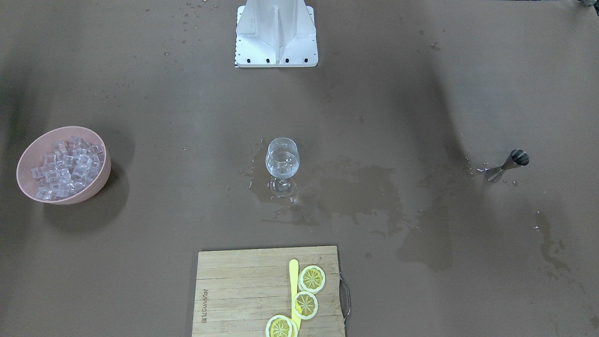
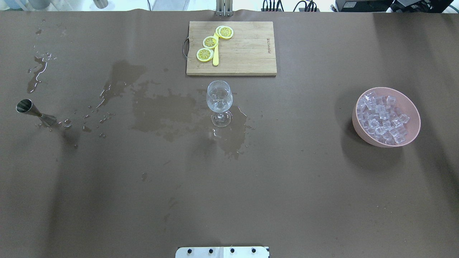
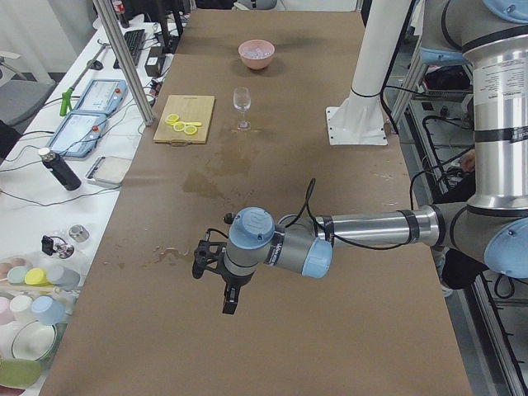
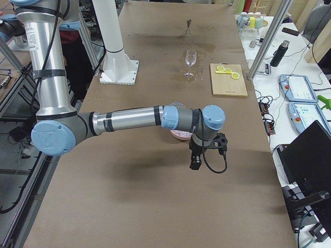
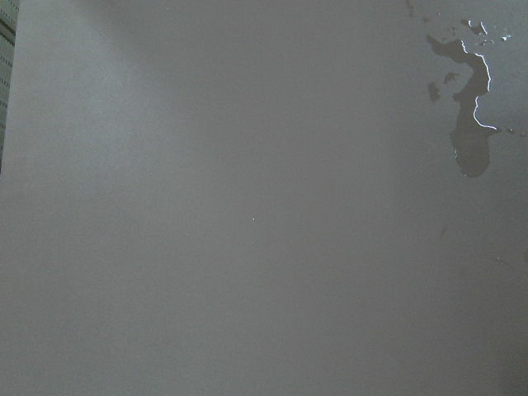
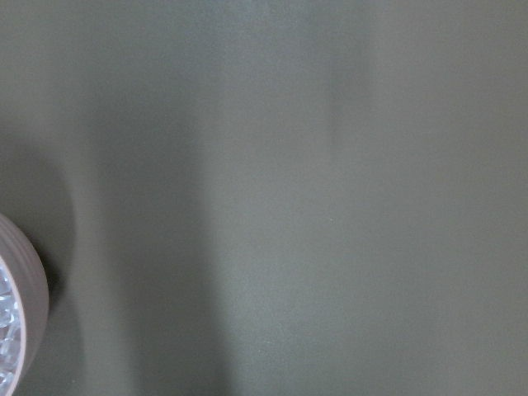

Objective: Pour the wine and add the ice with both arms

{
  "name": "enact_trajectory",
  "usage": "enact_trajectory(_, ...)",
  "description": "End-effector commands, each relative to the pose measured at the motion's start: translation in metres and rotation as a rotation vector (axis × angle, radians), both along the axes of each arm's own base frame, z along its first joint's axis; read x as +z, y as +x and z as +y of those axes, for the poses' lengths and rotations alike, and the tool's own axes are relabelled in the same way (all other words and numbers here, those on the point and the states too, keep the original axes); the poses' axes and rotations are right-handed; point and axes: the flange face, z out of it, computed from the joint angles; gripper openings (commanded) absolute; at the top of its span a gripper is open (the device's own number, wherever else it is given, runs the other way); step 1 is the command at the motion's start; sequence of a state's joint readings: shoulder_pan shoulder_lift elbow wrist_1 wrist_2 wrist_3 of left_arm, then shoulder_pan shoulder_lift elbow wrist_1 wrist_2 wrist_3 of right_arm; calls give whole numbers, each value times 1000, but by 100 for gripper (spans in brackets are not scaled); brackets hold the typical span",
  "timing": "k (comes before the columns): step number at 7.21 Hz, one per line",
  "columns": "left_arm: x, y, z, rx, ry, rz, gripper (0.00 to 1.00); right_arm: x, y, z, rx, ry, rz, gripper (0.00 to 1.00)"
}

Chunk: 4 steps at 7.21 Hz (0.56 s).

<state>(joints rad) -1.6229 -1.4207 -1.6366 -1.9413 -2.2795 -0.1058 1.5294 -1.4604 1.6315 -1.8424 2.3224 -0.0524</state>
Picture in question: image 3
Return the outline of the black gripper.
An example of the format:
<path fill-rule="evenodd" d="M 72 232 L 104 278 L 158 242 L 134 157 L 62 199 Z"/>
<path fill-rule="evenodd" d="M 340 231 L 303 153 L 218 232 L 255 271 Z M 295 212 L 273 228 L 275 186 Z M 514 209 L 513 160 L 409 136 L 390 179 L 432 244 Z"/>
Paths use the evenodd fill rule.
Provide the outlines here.
<path fill-rule="evenodd" d="M 244 249 L 234 243 L 227 243 L 222 252 L 220 262 L 227 271 L 231 281 L 248 283 L 257 268 L 257 250 Z M 222 313 L 233 315 L 238 306 L 240 288 L 236 285 L 226 285 L 224 289 L 224 304 Z"/>

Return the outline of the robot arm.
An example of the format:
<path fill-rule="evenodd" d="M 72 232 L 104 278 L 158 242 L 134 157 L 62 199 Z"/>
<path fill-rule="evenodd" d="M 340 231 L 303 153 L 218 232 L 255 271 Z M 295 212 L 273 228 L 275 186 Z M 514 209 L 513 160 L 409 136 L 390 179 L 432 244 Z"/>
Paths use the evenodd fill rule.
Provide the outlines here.
<path fill-rule="evenodd" d="M 527 4 L 427 1 L 416 65 L 471 68 L 460 116 L 414 110 L 410 130 L 426 155 L 431 204 L 383 214 L 316 216 L 308 204 L 275 221 L 264 209 L 228 214 L 229 232 L 212 257 L 196 254 L 225 282 L 233 314 L 258 264 L 320 278 L 332 250 L 391 250 L 411 243 L 447 251 L 441 279 L 464 288 L 486 270 L 527 276 Z"/>

